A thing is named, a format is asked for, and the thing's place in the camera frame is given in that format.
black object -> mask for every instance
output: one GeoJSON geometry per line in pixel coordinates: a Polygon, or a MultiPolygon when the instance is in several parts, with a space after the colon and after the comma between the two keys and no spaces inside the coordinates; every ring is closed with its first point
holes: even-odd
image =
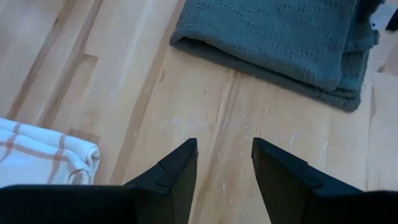
{"type": "Polygon", "coordinates": [[[392,16],[390,22],[387,25],[386,30],[389,30],[389,31],[397,31],[398,30],[398,9],[392,16]]]}
{"type": "Polygon", "coordinates": [[[363,192],[260,138],[252,161],[272,224],[397,223],[397,192],[363,192]]]}
{"type": "Polygon", "coordinates": [[[0,189],[0,223],[188,223],[196,176],[197,140],[189,139],[123,186],[0,189]]]}

textured cloth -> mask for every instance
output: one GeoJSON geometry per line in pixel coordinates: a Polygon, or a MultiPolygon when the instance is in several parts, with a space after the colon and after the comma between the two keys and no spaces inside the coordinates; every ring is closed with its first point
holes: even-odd
{"type": "Polygon", "coordinates": [[[346,111],[377,43],[359,0],[186,0],[170,44],[346,111]]]}
{"type": "Polygon", "coordinates": [[[92,184],[99,163],[93,143],[0,118],[0,187],[92,184]]]}

gray towel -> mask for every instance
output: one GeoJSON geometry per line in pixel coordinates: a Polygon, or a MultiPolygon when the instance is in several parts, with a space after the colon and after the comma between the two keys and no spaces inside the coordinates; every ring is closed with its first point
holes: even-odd
{"type": "Polygon", "coordinates": [[[170,44],[346,111],[377,44],[359,0],[186,0],[170,44]]]}

white towel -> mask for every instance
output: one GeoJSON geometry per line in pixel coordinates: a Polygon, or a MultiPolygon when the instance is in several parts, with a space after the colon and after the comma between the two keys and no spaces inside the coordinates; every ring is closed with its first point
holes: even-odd
{"type": "Polygon", "coordinates": [[[96,144],[0,118],[0,187],[93,184],[99,163],[96,144]]]}

